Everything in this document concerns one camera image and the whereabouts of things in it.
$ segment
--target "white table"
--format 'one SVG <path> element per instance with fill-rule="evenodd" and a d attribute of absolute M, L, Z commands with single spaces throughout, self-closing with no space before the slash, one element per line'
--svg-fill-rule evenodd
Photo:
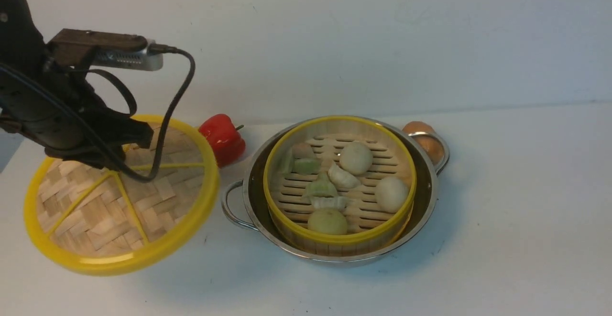
<path fill-rule="evenodd" d="M 119 277 L 66 271 L 30 244 L 22 200 L 44 154 L 24 142 L 0 175 L 3 315 L 604 315 L 612 312 L 612 104 L 383 118 L 448 141 L 439 202 L 393 256 L 309 264 L 216 206 L 168 259 Z M 245 128 L 253 152 L 286 124 Z M 222 185 L 249 159 L 222 171 Z M 234 208 L 245 215 L 240 194 Z"/>

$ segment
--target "yellow rim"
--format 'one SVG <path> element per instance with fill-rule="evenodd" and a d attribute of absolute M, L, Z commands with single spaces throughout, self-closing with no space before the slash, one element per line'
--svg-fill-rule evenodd
<path fill-rule="evenodd" d="M 136 115 L 133 117 L 135 120 L 145 122 L 162 122 L 162 116 L 155 115 Z M 199 190 L 197 198 L 193 203 L 192 209 L 185 215 L 183 220 L 179 224 L 175 225 L 166 235 L 162 236 L 155 242 L 147 243 L 146 235 L 142 230 L 140 220 L 133 211 L 131 202 L 127 198 L 123 183 L 121 183 L 117 172 L 107 172 L 104 174 L 94 185 L 99 185 L 105 179 L 113 177 L 117 179 L 118 185 L 120 186 L 121 194 L 125 199 L 126 204 L 130 210 L 132 218 L 136 221 L 139 232 L 142 234 L 144 246 L 140 249 L 125 253 L 123 255 L 117 255 L 113 257 L 83 257 L 66 251 L 65 249 L 57 246 L 49 235 L 53 233 L 53 229 L 48 233 L 44 232 L 36 215 L 36 198 L 38 195 L 39 185 L 42 182 L 44 176 L 54 159 L 47 157 L 40 165 L 39 169 L 35 173 L 28 192 L 26 194 L 26 200 L 24 205 L 24 220 L 26 229 L 30 240 L 33 244 L 55 263 L 68 268 L 71 271 L 75 271 L 82 274 L 89 275 L 117 275 L 124 274 L 136 270 L 145 268 L 164 257 L 170 255 L 181 247 L 187 240 L 189 240 L 199 229 L 199 227 L 206 221 L 212 208 L 215 205 L 217 198 L 217 192 L 219 191 L 219 170 L 217 169 L 217 163 L 212 152 L 212 148 L 206 141 L 206 139 L 197 132 L 193 127 L 180 122 L 178 120 L 170 120 L 170 126 L 174 127 L 179 131 L 183 131 L 186 135 L 192 139 L 199 151 L 201 152 L 203 163 L 183 163 L 183 164 L 167 164 L 162 165 L 161 168 L 178 168 L 182 166 L 203 166 L 205 170 L 202 187 Z M 148 170 L 150 166 L 134 166 L 136 170 Z M 70 207 L 64 212 L 63 217 L 56 223 L 56 228 L 59 223 L 70 214 L 70 211 L 78 206 L 78 203 L 83 200 L 93 189 L 86 190 L 79 200 L 70 205 Z"/>
<path fill-rule="evenodd" d="M 268 172 L 270 170 L 272 157 L 274 157 L 277 154 L 277 151 L 280 148 L 280 146 L 282 146 L 283 142 L 285 142 L 287 138 L 291 137 L 293 133 L 296 133 L 297 131 L 303 129 L 304 127 L 308 127 L 313 124 L 317 124 L 319 122 L 325 122 L 325 121 L 330 121 L 330 120 L 350 120 L 350 121 L 361 122 L 363 124 L 367 124 L 369 126 L 376 127 L 377 129 L 379 129 L 380 131 L 382 131 L 383 133 L 391 137 L 392 140 L 396 142 L 396 144 L 398 144 L 398 147 L 400 148 L 400 150 L 402 150 L 402 153 L 404 154 L 404 156 L 408 159 L 412 181 L 411 181 L 410 190 L 408 192 L 408 197 L 406 199 L 406 202 L 404 202 L 404 205 L 402 205 L 402 208 L 399 211 L 397 211 L 397 213 L 394 214 L 389 220 L 382 223 L 381 225 L 378 225 L 377 227 L 373 229 L 369 229 L 367 231 L 360 232 L 360 233 L 353 233 L 350 235 L 327 235 L 324 233 L 315 232 L 315 231 L 303 228 L 300 225 L 297 225 L 295 222 L 293 222 L 289 218 L 287 218 L 287 216 L 285 216 L 284 213 L 274 203 L 272 194 L 269 189 L 269 179 L 268 179 Z M 294 127 L 292 130 L 285 133 L 285 135 L 282 138 L 280 138 L 280 140 L 278 140 L 276 145 L 274 145 L 273 149 L 270 152 L 270 155 L 267 158 L 266 166 L 264 168 L 264 193 L 266 195 L 266 201 L 267 201 L 268 207 L 272 211 L 273 215 L 276 216 L 293 233 L 297 233 L 298 235 L 301 235 L 309 240 L 314 240 L 316 242 L 321 242 L 325 244 L 337 244 L 337 245 L 358 244 L 361 242 L 365 242 L 366 240 L 371 240 L 373 238 L 376 238 L 377 236 L 381 235 L 382 233 L 384 233 L 385 231 L 393 227 L 394 224 L 400 221 L 400 218 L 402 218 L 402 216 L 406 214 L 406 212 L 408 211 L 408 208 L 411 206 L 413 199 L 415 198 L 416 183 L 417 183 L 417 172 L 415 168 L 415 162 L 413 161 L 412 156 L 410 155 L 407 147 L 402 143 L 402 141 L 398 137 L 396 137 L 396 135 L 394 135 L 391 131 L 376 124 L 376 122 L 365 120 L 362 118 L 357 118 L 354 116 L 324 116 L 322 118 L 316 118 L 314 120 L 304 122 L 300 124 L 299 126 Z"/>

